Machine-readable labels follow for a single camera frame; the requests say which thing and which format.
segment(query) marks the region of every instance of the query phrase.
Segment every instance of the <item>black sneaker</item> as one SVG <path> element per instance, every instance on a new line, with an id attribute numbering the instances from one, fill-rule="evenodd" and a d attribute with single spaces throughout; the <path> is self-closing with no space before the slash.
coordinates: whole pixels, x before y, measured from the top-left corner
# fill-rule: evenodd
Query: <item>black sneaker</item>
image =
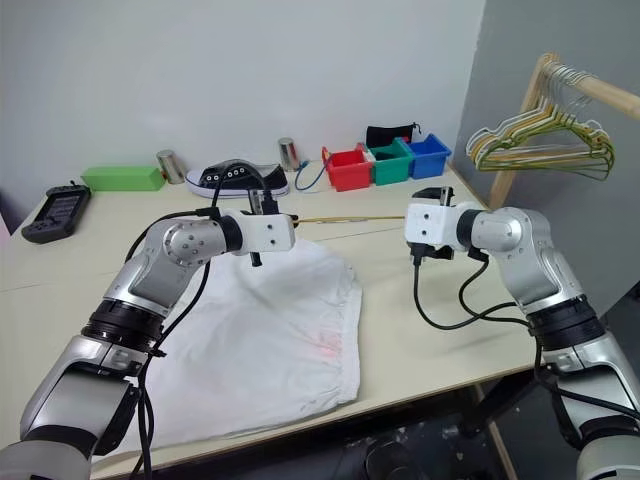
<path id="1" fill-rule="evenodd" d="M 237 164 L 237 168 L 227 173 L 227 178 L 220 189 L 220 197 L 244 197 L 247 195 L 247 190 L 261 190 L 260 182 L 251 176 L 242 162 L 250 163 L 246 160 L 233 159 L 204 170 L 190 170 L 186 177 L 187 187 L 197 195 L 212 198 L 224 169 L 229 165 Z M 280 165 L 253 165 L 253 167 L 264 177 L 274 196 L 289 193 L 287 177 Z"/>

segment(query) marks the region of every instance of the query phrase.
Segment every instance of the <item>gray wall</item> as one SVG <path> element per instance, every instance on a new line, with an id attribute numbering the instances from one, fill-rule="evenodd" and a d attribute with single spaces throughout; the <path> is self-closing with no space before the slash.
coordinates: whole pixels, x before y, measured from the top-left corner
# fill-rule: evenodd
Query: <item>gray wall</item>
<path id="1" fill-rule="evenodd" d="M 518 113 L 536 59 L 563 62 L 640 94 L 640 2 L 487 0 L 455 148 L 454 165 L 484 198 L 492 173 L 477 172 L 464 147 L 473 132 Z M 553 238 L 603 313 L 640 280 L 640 122 L 593 102 L 616 148 L 606 182 L 562 173 L 518 176 L 508 203 L 543 212 Z"/>

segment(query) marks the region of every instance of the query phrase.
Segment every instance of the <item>blue cable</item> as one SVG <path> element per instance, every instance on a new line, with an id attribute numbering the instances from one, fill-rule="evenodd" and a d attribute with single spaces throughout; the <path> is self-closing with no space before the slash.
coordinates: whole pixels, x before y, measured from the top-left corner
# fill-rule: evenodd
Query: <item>blue cable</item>
<path id="1" fill-rule="evenodd" d="M 296 179 L 293 182 L 293 184 L 296 187 L 296 190 L 300 191 L 300 192 L 304 192 L 305 190 L 309 190 L 311 187 L 313 187 L 318 180 L 320 180 L 320 177 L 322 176 L 322 174 L 324 173 L 324 170 L 327 168 L 327 164 L 325 162 L 323 162 L 322 165 L 322 170 L 320 170 L 320 173 L 318 174 L 318 176 L 315 178 L 315 180 L 313 182 L 311 182 L 309 185 L 307 185 L 306 187 L 300 187 L 298 186 L 298 179 L 300 178 L 300 174 L 302 173 L 302 170 L 304 169 L 304 167 L 306 167 L 307 165 L 309 165 L 309 160 L 305 160 L 304 162 L 302 162 L 300 164 L 300 166 L 298 167 L 298 173 L 296 173 Z"/>

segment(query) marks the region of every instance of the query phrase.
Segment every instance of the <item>wooden rack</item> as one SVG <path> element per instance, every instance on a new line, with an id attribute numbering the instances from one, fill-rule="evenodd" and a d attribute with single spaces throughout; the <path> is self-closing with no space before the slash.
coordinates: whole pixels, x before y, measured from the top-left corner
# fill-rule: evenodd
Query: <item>wooden rack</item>
<path id="1" fill-rule="evenodd" d="M 521 113 L 535 108 L 540 98 L 542 81 L 551 73 L 550 64 L 559 61 L 560 57 L 555 53 L 545 53 L 538 59 L 520 107 Z M 620 110 L 631 118 L 640 120 L 640 97 L 633 93 L 595 77 L 585 77 L 572 85 L 572 88 Z M 498 172 L 489 193 L 489 208 L 500 208 L 504 204 L 515 176 L 516 172 L 511 170 Z"/>

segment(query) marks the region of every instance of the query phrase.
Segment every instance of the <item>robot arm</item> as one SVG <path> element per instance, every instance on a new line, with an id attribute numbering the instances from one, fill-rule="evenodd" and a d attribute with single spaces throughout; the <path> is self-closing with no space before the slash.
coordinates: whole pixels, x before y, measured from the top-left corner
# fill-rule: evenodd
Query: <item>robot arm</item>
<path id="1" fill-rule="evenodd" d="M 547 368 L 558 377 L 557 387 L 640 412 L 638 379 L 554 248 L 549 222 L 541 214 L 412 203 L 405 237 L 414 244 L 485 250 L 496 259 L 507 290 L 526 315 Z M 565 396 L 555 396 L 554 408 L 565 439 L 582 450 L 580 480 L 611 472 L 618 477 L 606 478 L 640 478 L 636 418 Z"/>
<path id="2" fill-rule="evenodd" d="M 194 273 L 212 257 L 285 251 L 288 215 L 221 210 L 215 220 L 163 220 L 118 273 L 27 404 L 21 441 L 0 452 L 3 479 L 86 479 L 92 455 L 124 436 L 139 398 L 138 375 Z"/>

